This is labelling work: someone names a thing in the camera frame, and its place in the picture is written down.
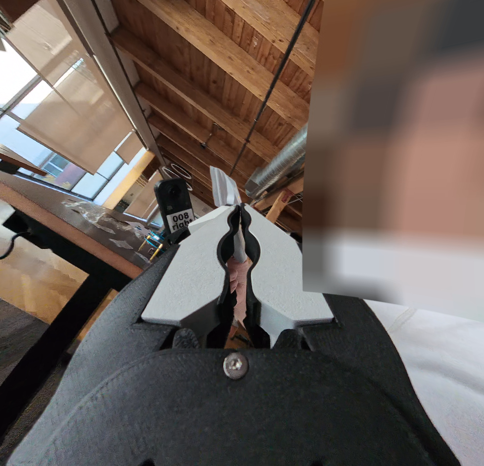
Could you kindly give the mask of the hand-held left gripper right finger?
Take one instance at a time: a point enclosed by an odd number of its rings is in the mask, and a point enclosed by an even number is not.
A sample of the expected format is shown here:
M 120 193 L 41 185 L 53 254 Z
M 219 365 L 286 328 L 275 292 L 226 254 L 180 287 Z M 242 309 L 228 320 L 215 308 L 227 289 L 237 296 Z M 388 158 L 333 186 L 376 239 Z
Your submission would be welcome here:
M 284 330 L 332 322 L 324 295 L 303 290 L 298 243 L 246 204 L 242 231 L 251 261 L 244 325 L 255 348 L 272 348 Z

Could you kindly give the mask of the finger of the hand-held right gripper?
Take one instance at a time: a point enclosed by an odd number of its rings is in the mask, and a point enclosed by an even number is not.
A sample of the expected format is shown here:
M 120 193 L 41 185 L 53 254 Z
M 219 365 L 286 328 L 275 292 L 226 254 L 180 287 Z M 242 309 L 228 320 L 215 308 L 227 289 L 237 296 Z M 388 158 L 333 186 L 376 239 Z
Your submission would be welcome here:
M 206 215 L 203 215 L 196 220 L 190 222 L 188 225 L 188 230 L 191 235 L 199 231 L 203 226 L 207 225 L 209 222 L 211 222 L 216 216 L 213 213 L 208 213 Z

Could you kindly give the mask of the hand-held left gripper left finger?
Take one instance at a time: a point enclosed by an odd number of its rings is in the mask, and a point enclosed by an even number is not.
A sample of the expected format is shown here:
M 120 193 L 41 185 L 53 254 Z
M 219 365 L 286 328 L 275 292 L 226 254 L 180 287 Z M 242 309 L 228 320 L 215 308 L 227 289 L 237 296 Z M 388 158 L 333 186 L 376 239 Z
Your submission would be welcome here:
M 144 322 L 191 329 L 208 348 L 225 347 L 235 307 L 227 262 L 243 261 L 240 211 L 240 205 L 216 209 L 176 247 Z

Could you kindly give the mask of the small clear zip bag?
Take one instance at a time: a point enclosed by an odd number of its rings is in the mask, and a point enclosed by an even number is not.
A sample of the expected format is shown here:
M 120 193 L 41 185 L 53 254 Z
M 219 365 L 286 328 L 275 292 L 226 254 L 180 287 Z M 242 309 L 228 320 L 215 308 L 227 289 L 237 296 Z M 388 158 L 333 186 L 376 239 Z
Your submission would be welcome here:
M 235 181 L 217 167 L 210 166 L 209 173 L 212 183 L 213 198 L 216 207 L 241 205 L 242 200 Z M 239 218 L 239 230 L 234 236 L 233 257 L 239 263 L 245 263 L 245 240 L 241 230 L 241 218 Z

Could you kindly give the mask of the person's right hand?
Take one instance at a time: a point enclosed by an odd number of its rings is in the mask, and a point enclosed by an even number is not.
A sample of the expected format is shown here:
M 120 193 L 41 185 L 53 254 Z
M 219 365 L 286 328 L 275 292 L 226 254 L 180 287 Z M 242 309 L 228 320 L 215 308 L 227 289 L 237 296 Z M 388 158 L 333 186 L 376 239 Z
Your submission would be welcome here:
M 231 257 L 227 262 L 230 293 L 236 292 L 237 298 L 234 307 L 234 320 L 237 320 L 240 324 L 243 323 L 246 317 L 247 273 L 250 264 L 251 263 L 248 259 L 246 259 L 244 263 L 239 263 L 235 257 Z

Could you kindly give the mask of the wooden column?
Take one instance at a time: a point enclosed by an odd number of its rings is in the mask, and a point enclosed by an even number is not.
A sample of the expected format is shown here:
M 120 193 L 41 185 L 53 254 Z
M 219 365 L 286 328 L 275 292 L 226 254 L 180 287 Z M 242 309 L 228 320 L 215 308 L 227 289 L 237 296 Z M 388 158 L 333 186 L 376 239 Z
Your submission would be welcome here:
M 100 191 L 94 202 L 107 209 L 114 209 L 154 157 L 155 154 L 151 151 L 141 149 L 129 164 L 123 164 Z

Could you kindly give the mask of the beige roller blind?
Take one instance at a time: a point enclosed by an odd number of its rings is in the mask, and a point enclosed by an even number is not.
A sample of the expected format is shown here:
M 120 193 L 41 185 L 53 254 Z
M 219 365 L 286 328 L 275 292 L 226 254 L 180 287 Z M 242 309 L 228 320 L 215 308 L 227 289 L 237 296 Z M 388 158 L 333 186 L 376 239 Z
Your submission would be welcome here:
M 121 158 L 124 163 L 130 164 L 135 156 L 146 148 L 143 145 L 135 130 L 131 131 L 124 140 L 115 148 L 114 153 Z
M 7 34 L 50 93 L 19 130 L 95 174 L 133 127 L 57 0 L 40 0 Z

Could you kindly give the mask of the crumpled clear cellophane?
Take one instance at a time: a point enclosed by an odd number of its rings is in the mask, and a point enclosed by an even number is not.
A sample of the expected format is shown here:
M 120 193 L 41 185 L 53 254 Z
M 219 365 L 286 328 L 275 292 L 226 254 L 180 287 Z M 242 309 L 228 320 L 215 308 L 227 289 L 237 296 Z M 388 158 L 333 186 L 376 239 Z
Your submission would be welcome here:
M 116 220 L 108 213 L 108 209 L 96 205 L 92 202 L 79 201 L 75 202 L 72 199 L 62 201 L 64 207 L 75 211 L 88 223 L 95 227 L 104 227 L 106 224 L 113 224 Z

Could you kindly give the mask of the black ceiling pipe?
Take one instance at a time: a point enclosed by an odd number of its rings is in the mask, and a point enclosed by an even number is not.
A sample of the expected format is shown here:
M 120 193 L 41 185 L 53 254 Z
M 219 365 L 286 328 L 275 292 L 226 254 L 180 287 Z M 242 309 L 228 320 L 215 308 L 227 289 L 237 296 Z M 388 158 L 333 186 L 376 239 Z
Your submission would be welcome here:
M 262 101 L 259 109 L 258 109 L 258 112 L 253 120 L 253 123 L 251 124 L 251 127 L 244 139 L 244 143 L 243 143 L 243 146 L 242 148 L 240 149 L 231 169 L 230 169 L 230 172 L 229 172 L 229 177 L 232 177 L 234 171 L 236 170 L 236 167 L 242 157 L 242 155 L 244 154 L 245 152 L 245 149 L 247 148 L 248 144 L 250 143 L 250 139 L 251 139 L 251 136 L 253 134 L 253 132 L 255 131 L 255 128 L 257 126 L 257 123 L 260 119 L 260 117 L 262 116 L 266 106 L 268 105 L 268 101 L 275 89 L 275 85 L 276 83 L 279 81 L 280 77 L 281 77 L 281 74 L 283 72 L 283 70 L 285 69 L 286 67 L 286 64 L 287 64 L 287 61 L 289 60 L 289 57 L 291 55 L 291 53 L 293 52 L 293 49 L 295 47 L 295 44 L 297 43 L 298 39 L 299 39 L 299 36 L 300 34 L 302 33 L 302 29 L 304 28 L 304 25 L 306 24 L 306 21 L 307 19 L 309 18 L 309 15 L 314 7 L 314 5 L 316 4 L 316 1 L 317 0 L 309 0 L 309 2 L 307 3 L 306 7 L 305 7 L 305 10 L 303 12 L 303 14 L 301 15 L 300 17 L 300 20 L 294 30 L 294 33 L 291 37 L 291 39 L 289 40 L 289 43 L 287 45 L 287 49 L 286 51 L 284 52 L 283 54 L 283 57 L 281 59 L 281 62 L 279 64 L 279 66 L 277 67 L 277 70 L 276 70 L 276 73 L 274 74 L 274 77 L 270 83 L 270 86 L 265 94 L 265 97 L 264 97 L 264 100 Z

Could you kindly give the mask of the silver ventilation duct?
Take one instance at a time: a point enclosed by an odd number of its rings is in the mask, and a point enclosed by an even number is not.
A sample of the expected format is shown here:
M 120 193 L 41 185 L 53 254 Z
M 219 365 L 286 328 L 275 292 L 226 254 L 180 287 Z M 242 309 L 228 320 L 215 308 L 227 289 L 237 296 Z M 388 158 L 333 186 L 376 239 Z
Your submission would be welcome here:
M 269 187 L 305 161 L 308 123 L 264 167 L 256 168 L 245 184 L 245 193 L 257 199 Z

